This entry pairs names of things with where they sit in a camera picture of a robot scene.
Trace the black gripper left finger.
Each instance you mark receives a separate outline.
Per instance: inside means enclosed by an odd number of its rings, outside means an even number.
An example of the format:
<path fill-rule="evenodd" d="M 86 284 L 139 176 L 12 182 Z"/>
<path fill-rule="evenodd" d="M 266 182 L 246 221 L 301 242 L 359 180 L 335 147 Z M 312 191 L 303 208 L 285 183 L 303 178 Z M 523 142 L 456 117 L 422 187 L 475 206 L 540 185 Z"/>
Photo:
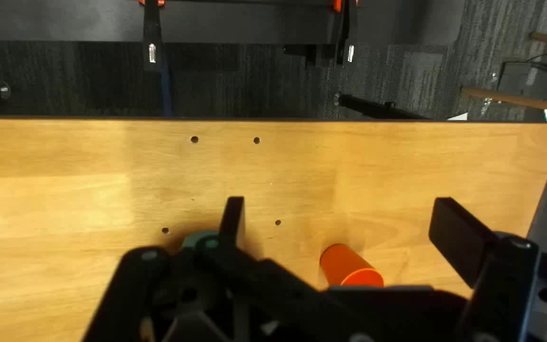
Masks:
<path fill-rule="evenodd" d="M 246 229 L 246 199 L 242 195 L 232 195 L 223 212 L 219 237 L 230 244 L 244 244 Z"/>

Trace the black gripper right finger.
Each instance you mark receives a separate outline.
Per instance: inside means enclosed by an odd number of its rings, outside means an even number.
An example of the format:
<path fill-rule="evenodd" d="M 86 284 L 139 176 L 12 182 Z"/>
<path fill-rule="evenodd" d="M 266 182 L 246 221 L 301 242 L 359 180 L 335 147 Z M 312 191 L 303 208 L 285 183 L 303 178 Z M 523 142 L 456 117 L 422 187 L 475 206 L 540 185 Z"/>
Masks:
<path fill-rule="evenodd" d="M 456 273 L 473 286 L 489 248 L 498 242 L 498 235 L 454 197 L 437 197 L 430 221 L 430 240 Z"/>

